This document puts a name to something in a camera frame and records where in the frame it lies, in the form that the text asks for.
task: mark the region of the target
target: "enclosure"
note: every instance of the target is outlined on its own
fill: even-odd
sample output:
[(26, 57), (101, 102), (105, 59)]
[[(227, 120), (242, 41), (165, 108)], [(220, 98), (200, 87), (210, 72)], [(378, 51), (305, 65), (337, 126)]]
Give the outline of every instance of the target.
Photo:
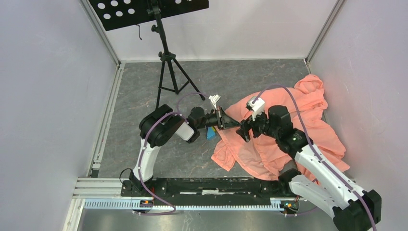
[[(15, 0), (1, 9), (0, 230), (337, 230), (319, 209), (285, 218), (277, 211), (143, 217), (91, 208), (96, 198), (118, 199), (119, 174), (136, 165), (163, 47), (155, 22), (107, 31), (90, 2)], [(346, 175), (381, 195), (379, 230), (404, 230), (407, 10), (403, 0), (209, 0), (208, 9), (163, 18), (163, 25), (181, 67), (201, 92), (219, 94), (224, 109), (270, 83), (293, 88), (318, 76), (328, 104), (322, 119), (345, 146)], [(180, 89), (186, 78), (173, 66)], [(172, 85), (166, 67), (163, 86)], [(208, 99), (180, 101), (191, 92), (191, 83), (177, 95), (162, 90), (160, 104), (180, 102), (185, 115), (196, 106), (209, 112)], [(218, 134), (192, 144), (172, 137), (154, 176), (253, 176), (238, 162), (226, 171), (211, 158), (220, 141)]]

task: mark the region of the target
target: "hole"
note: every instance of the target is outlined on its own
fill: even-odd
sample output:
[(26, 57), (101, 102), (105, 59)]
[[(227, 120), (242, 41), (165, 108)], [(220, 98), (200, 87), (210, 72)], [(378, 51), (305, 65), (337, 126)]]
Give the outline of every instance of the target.
[(105, 9), (105, 4), (103, 4), (103, 3), (98, 3), (98, 8), (99, 9)]

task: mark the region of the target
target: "perforated metal plate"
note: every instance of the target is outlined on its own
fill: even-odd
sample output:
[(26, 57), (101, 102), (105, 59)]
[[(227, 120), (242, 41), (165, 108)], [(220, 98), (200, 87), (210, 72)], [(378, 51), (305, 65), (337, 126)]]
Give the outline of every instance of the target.
[[(89, 0), (105, 30), (154, 20), (147, 13), (150, 0)], [(161, 0), (161, 17), (167, 18), (208, 8), (208, 0)]]
[[(206, 206), (176, 206), (177, 210), (225, 210), (225, 211), (283, 211), (280, 200), (270, 200), (270, 205), (206, 205)], [(168, 210), (170, 206), (146, 207), (139, 199), (86, 199), (87, 209), (132, 209), (132, 210)]]

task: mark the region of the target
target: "black cable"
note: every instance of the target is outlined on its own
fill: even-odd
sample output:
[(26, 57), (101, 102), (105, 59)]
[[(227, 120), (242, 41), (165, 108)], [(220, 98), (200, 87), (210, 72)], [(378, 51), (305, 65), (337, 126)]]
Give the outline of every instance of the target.
[(141, 37), (140, 37), (140, 25), (139, 24), (136, 24), (136, 25), (139, 27), (139, 38), (141, 39)]
[(126, 171), (126, 170), (128, 170), (128, 169), (130, 169), (130, 172), (132, 172), (132, 169), (131, 168), (125, 168), (121, 173), (120, 173), (120, 175), (119, 175), (119, 181), (123, 184), (123, 181), (121, 180), (121, 178), (122, 178), (122, 174), (123, 174), (123, 172), (124, 171)]

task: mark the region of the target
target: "pink cloth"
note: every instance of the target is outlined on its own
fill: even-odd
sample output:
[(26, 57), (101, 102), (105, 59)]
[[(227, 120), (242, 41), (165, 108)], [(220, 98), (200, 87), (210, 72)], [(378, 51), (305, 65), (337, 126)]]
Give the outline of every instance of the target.
[[(350, 168), (341, 159), (344, 157), (345, 147), (340, 142), (334, 130), (321, 120), (323, 110), (327, 108), (327, 102), (323, 98), (323, 82), (315, 75), (307, 75), (296, 83), (294, 89), (289, 88), (296, 99), (309, 136), (323, 154), (342, 172)], [(251, 115), (245, 106), (249, 99), (258, 94), (251, 94), (226, 110), (226, 113), (237, 121), (246, 119)], [(296, 114), (296, 109), (289, 94), (282, 88), (265, 91), (261, 98), (265, 101), (265, 110), (273, 105), (284, 105), (291, 114), (295, 128), (300, 130), (302, 125)], [(231, 170), (237, 161), (243, 169), (252, 176), (262, 180), (277, 180), (279, 171), (291, 160), (282, 152), (275, 139), (261, 135), (260, 137), (246, 143), (238, 134), (236, 129), (218, 131), (222, 140), (217, 144), (211, 157), (225, 170)], [(313, 180), (315, 177), (297, 163), (298, 170)]]

